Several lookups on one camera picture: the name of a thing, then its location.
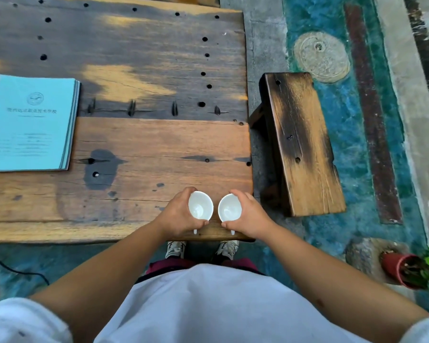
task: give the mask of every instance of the black cable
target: black cable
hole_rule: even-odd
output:
[[[16,271],[15,269],[12,269],[11,267],[8,267],[7,265],[5,265],[3,262],[0,261],[0,266],[2,266],[3,268],[7,269],[8,271],[17,273],[17,274],[27,274],[30,276],[40,276],[41,278],[43,278],[43,280],[45,281],[45,283],[47,285],[49,285],[49,281],[47,280],[47,278],[41,274],[41,273],[34,273],[34,272],[21,272],[21,271]]]

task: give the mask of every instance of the sneaker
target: sneaker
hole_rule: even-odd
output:
[[[223,255],[233,260],[239,245],[240,245],[240,241],[223,241],[219,245],[216,255]]]
[[[167,253],[165,258],[170,256],[180,257],[184,259],[184,251],[186,249],[186,242],[167,242]]]

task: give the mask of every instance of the white sleeve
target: white sleeve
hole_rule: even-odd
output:
[[[0,343],[72,343],[69,327],[44,306],[25,298],[0,301]]]
[[[429,343],[429,318],[414,324],[402,337],[400,343]]]

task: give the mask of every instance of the forearm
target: forearm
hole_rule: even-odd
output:
[[[31,296],[70,327],[76,342],[92,341],[119,308],[152,254],[166,240],[149,223]]]
[[[263,237],[301,293],[332,323],[372,342],[398,342],[429,314],[355,268],[273,224]]]

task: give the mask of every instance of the stack of booklets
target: stack of booklets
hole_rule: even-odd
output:
[[[80,82],[0,75],[0,171],[67,170]]]

